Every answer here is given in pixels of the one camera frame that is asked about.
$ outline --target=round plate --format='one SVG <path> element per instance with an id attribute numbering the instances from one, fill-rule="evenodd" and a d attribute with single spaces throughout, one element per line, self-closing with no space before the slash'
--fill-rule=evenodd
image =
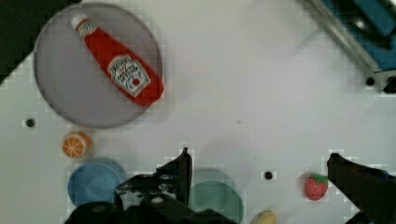
<path id="1" fill-rule="evenodd" d="M 136 16 L 108 4 L 80 4 L 57 13 L 35 43 L 35 81 L 62 117 L 92 128 L 112 128 L 147 108 L 134 104 L 107 78 L 70 21 L 79 13 L 139 55 L 161 77 L 161 54 L 149 29 Z"/>
<path id="2" fill-rule="evenodd" d="M 70 176 L 69 197 L 75 206 L 84 203 L 114 203 L 114 191 L 125 181 L 122 167 L 110 159 L 83 164 Z"/>

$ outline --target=red strawberry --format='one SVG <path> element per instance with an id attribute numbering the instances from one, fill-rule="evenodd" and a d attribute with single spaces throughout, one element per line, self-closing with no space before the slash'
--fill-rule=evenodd
<path id="1" fill-rule="evenodd" d="M 321 199 L 329 187 L 326 176 L 311 174 L 305 181 L 305 195 L 312 201 Z"/>

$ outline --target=orange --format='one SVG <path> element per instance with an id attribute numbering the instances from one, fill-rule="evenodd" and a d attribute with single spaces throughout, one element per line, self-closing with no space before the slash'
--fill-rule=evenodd
<path id="1" fill-rule="evenodd" d="M 62 149 L 68 157 L 78 158 L 90 150 L 91 143 L 91 138 L 83 132 L 70 133 L 66 136 Z"/>

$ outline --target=ketchup bottle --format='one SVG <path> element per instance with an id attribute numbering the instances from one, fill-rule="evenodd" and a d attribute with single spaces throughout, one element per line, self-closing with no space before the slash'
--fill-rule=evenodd
<path id="1" fill-rule="evenodd" d="M 141 58 L 97 27 L 89 17 L 71 21 L 88 49 L 117 88 L 138 105 L 151 105 L 163 94 L 160 77 Z"/>

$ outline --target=teal bowl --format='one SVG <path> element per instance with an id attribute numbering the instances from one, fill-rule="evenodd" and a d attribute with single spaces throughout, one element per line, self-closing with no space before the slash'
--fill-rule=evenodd
<path id="1" fill-rule="evenodd" d="M 244 214 L 238 193 L 216 180 L 204 181 L 191 188 L 189 208 L 195 212 L 210 208 L 236 223 L 241 223 Z"/>

